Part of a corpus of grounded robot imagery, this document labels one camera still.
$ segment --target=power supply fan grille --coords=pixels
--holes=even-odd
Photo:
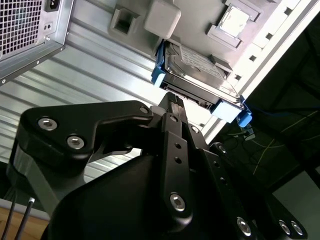
[[[41,6],[42,0],[0,0],[0,58],[35,43]]]

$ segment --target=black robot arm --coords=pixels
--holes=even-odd
[[[141,155],[84,182],[84,168]],[[298,220],[221,143],[211,149],[167,93],[138,101],[32,108],[7,167],[50,215],[43,239],[307,239]]]

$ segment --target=ribbed metal panel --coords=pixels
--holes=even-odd
[[[151,84],[155,63],[115,43],[108,26],[116,0],[76,0],[66,49],[0,88],[0,161],[8,162],[20,115],[32,107],[138,100],[157,105],[165,91]],[[210,113],[186,103],[189,120],[201,128]],[[90,181],[139,154],[90,163]]]

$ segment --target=power supply unit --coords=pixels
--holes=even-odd
[[[0,0],[0,86],[62,51],[74,0]]]

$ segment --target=bolt head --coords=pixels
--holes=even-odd
[[[220,149],[220,151],[223,152],[224,154],[227,153],[227,150],[224,148],[224,146],[222,146],[222,144],[219,145],[219,149]]]
[[[303,235],[304,233],[302,232],[302,229],[299,227],[299,225],[295,221],[291,221],[291,225],[294,228],[294,230],[299,234]]]
[[[47,117],[41,118],[38,121],[38,125],[40,128],[42,128],[43,130],[46,130],[46,131],[52,131],[58,127],[58,124],[55,120],[53,120],[51,118],[47,118]]]
[[[246,235],[247,237],[251,236],[251,228],[242,217],[238,217],[236,219],[236,224],[244,235]]]
[[[178,119],[175,116],[170,116],[170,119],[174,122],[178,122]]]
[[[140,107],[140,111],[143,112],[144,114],[148,113],[148,109],[146,109],[144,106]]]
[[[192,126],[191,129],[196,133],[198,134],[200,131],[198,128],[196,128],[195,126]]]
[[[78,136],[70,136],[66,142],[70,148],[76,150],[82,149],[85,146],[85,142]]]
[[[171,194],[170,202],[173,208],[178,212],[183,212],[186,209],[185,201],[178,194]]]
[[[286,225],[286,223],[284,221],[279,220],[279,224],[280,224],[280,227],[282,228],[282,230],[285,232],[285,234],[287,234],[287,235],[291,234],[290,229],[288,228],[288,226]]]

